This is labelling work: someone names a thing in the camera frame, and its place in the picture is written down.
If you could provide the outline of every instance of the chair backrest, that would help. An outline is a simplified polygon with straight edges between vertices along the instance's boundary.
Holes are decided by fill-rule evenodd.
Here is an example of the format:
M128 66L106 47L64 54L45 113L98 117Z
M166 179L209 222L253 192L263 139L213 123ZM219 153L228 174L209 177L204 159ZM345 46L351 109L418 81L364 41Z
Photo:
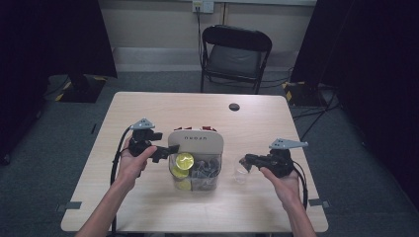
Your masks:
M270 52L272 41L265 34L242 28L215 25L203 31L203 43Z

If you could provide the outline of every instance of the gray carpet floor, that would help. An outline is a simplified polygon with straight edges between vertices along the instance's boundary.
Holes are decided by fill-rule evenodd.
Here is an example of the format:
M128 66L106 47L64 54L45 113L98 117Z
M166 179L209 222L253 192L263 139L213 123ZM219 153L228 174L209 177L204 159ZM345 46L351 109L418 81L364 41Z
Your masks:
M102 121L118 91L198 93L200 72L121 72L110 79L95 104L59 103L58 92L45 97L42 116L0 167L0 236L72 236L60 229L59 204L70 201ZM266 72L265 81L287 78ZM50 78L49 90L65 76ZM206 93L252 94L243 84L207 82ZM264 82L263 95L284 95L279 82ZM331 91L325 90L326 100ZM294 108L302 136L317 108ZM396 181L363 146L362 132L339 107L328 111L304 137L304 148L329 229L318 236L419 236L419 215Z

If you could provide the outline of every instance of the person's left hand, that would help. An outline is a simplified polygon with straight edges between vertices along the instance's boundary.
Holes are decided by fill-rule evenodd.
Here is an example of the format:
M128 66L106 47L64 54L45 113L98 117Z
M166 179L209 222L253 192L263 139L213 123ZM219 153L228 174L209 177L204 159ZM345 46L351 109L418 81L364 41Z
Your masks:
M145 169L147 159L156 151L157 147L149 146L137 157L134 157L128 150L129 140L130 137L126 139L123 152L121 153L120 170L118 171L117 179L128 182L129 188L132 189L135 185L135 179Z

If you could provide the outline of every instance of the gray tape marker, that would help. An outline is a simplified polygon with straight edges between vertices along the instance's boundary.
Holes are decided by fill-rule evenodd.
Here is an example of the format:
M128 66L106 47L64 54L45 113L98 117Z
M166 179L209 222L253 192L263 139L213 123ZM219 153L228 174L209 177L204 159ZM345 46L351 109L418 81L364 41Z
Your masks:
M330 202L328 200L321 200L320 198L310 199L308 203L310 204L310 206L322 205L323 208L330 207Z
M64 212L67 209L80 209L81 201L69 201L67 204L59 204L56 207L57 212Z

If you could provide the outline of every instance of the electrical outlet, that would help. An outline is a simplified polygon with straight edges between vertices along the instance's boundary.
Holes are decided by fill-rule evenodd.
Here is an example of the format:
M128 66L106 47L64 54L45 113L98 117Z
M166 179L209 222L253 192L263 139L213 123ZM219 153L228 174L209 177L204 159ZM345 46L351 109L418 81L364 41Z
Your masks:
M199 12L204 11L203 1L192 1L192 12L198 12L197 9L200 9Z
M213 2L212 1L204 1L203 2L203 9L204 9L204 13L213 13Z

